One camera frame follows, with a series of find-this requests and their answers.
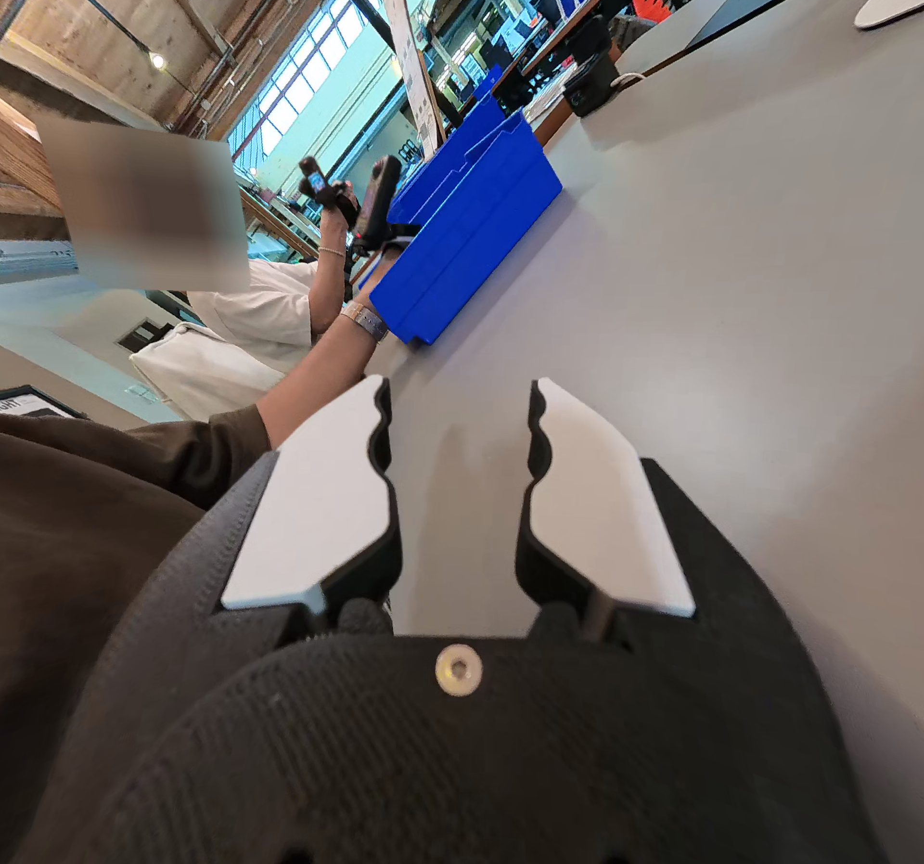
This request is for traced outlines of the black framed sign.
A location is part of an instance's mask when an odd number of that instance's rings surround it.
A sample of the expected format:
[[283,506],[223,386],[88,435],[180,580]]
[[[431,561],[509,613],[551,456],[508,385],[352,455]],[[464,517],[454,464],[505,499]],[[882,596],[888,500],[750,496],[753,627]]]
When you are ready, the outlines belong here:
[[26,418],[87,419],[88,416],[31,385],[1,390],[1,413]]

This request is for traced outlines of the person's left forearm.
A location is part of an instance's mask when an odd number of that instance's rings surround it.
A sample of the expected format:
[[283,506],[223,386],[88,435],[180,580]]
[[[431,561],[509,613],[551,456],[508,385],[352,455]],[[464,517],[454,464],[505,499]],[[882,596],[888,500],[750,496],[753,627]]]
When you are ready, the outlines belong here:
[[307,419],[359,382],[378,341],[340,315],[306,358],[257,403],[270,448],[277,449]]

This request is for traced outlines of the silver wristwatch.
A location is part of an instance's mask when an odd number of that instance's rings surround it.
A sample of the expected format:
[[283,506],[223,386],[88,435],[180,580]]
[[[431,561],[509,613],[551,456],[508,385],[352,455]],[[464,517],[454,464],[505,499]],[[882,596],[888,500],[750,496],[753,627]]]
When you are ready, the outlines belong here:
[[376,344],[380,343],[389,333],[389,328],[375,309],[353,300],[343,305],[340,315],[363,329]]

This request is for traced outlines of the printed paper sheet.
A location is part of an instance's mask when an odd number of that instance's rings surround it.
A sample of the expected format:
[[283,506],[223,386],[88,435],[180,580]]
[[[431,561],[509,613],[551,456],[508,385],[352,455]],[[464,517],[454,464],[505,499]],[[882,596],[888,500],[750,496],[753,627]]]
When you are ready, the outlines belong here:
[[529,124],[534,127],[559,104],[564,98],[565,77],[557,77],[540,90],[536,97],[523,108],[523,114]]

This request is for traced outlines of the black battery charger case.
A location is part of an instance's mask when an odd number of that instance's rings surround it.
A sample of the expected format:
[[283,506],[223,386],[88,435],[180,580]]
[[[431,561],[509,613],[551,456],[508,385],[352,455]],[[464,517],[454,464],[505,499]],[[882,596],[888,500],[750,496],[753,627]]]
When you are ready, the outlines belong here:
[[609,23],[601,15],[588,19],[568,44],[576,70],[563,87],[563,97],[572,113],[584,119],[615,94],[618,78],[615,44]]

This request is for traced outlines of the blue bin with tag label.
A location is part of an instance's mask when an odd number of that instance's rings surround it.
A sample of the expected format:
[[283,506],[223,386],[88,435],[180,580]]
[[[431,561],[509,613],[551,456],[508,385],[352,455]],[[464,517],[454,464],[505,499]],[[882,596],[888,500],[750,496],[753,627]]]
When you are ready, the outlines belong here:
[[464,116],[462,125],[399,189],[388,213],[389,223],[412,223],[445,178],[465,165],[467,152],[502,123],[503,110],[492,94],[493,85],[501,75],[502,69],[491,70],[476,89],[477,102]]

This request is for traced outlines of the person's left hand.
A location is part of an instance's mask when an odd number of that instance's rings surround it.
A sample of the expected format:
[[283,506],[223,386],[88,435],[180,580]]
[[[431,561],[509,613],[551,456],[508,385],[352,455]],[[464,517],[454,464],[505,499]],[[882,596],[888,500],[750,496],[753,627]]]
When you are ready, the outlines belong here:
[[361,289],[355,296],[356,302],[363,305],[364,308],[371,309],[373,312],[377,313],[376,307],[372,302],[372,293],[376,289],[378,283],[387,275],[387,272],[397,263],[404,250],[402,246],[389,244],[378,253],[375,263],[367,272],[365,279],[361,282]]

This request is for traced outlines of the wood-edged background desk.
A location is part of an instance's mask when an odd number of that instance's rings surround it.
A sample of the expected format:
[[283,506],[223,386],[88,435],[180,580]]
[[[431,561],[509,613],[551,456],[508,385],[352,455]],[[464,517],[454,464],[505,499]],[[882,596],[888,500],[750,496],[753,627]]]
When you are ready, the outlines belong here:
[[551,70],[567,58],[566,50],[571,38],[588,19],[595,15],[611,18],[630,6],[633,0],[557,0],[564,8],[556,20],[544,19],[529,30],[528,36],[514,46],[506,64],[501,68],[492,66],[486,79],[476,89],[475,97],[480,99],[488,90],[498,95],[502,87],[513,88],[518,77],[524,83],[536,72]]

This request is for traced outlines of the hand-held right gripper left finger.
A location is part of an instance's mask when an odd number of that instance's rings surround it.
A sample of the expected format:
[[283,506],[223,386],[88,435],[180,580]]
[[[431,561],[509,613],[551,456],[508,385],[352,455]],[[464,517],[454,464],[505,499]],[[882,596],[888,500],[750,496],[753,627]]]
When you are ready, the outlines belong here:
[[334,619],[350,600],[389,602],[402,572],[387,377],[367,376],[278,448],[221,605],[296,606]]

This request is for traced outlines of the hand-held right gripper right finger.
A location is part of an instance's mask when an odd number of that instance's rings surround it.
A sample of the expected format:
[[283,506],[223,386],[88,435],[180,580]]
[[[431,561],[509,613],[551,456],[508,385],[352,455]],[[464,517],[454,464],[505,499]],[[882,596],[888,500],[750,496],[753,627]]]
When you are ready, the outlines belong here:
[[541,634],[605,642],[622,610],[680,621],[697,604],[630,440],[549,377],[530,385],[529,482],[515,578]]

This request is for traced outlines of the blue plastic bin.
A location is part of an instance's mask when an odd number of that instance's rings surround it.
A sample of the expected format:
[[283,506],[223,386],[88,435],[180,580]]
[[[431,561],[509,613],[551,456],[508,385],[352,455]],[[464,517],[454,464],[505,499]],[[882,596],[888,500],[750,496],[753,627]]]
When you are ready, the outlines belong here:
[[372,291],[403,343],[432,345],[551,206],[562,183],[522,110],[477,142],[421,209],[421,230]]

